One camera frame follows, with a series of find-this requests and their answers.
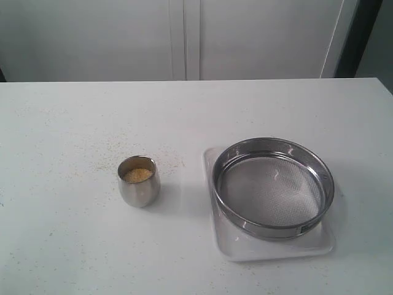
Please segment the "stainless steel cup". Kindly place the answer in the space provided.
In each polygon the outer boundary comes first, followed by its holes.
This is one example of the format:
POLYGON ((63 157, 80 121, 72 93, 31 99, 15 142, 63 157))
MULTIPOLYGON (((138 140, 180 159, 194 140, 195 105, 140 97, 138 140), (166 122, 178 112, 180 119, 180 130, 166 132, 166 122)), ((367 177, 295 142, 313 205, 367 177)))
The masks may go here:
POLYGON ((160 178, 156 163, 148 156, 134 155, 122 161, 117 169, 120 195, 132 207, 142 208, 155 201, 160 192, 160 178), (126 172, 134 168, 146 168, 153 175, 141 183, 128 183, 123 180, 126 172))

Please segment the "pile of tan grain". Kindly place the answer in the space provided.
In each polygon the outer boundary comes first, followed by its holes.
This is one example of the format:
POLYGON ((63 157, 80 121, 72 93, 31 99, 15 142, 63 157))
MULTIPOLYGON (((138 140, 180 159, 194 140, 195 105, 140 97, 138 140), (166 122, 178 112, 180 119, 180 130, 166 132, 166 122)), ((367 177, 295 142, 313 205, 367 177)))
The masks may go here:
POLYGON ((126 172, 123 176, 123 180, 128 183, 141 183, 146 181, 153 175, 153 172, 146 168, 134 168, 126 172))

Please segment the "round steel mesh sieve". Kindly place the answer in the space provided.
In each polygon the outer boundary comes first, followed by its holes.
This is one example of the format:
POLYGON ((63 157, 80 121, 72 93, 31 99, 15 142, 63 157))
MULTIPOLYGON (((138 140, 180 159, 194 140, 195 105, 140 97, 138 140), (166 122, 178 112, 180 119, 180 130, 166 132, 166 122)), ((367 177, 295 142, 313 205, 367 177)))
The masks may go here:
POLYGON ((314 229, 335 197, 328 166, 309 149, 280 138, 237 142, 216 158, 211 189, 234 225, 264 240, 314 229))

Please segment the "white square plastic tray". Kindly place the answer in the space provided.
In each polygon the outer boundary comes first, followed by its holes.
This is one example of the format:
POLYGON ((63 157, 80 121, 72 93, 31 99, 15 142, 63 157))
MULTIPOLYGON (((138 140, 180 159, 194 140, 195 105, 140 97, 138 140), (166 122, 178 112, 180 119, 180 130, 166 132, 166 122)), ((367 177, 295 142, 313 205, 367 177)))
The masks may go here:
MULTIPOLYGON (((222 192, 242 213, 269 225, 293 225, 316 215, 321 206, 317 179, 305 167, 262 157, 235 164, 224 175, 222 192)), ((255 238, 236 226, 210 194, 216 245, 229 261, 249 262, 327 254, 335 238, 327 221, 294 238, 255 238)))

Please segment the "white cabinet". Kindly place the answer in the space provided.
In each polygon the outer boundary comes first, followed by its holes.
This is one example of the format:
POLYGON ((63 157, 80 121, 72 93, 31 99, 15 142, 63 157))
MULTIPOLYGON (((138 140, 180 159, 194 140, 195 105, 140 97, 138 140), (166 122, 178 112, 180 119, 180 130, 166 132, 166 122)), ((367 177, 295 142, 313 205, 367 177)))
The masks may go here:
POLYGON ((332 77, 357 1, 2 1, 11 82, 332 77))

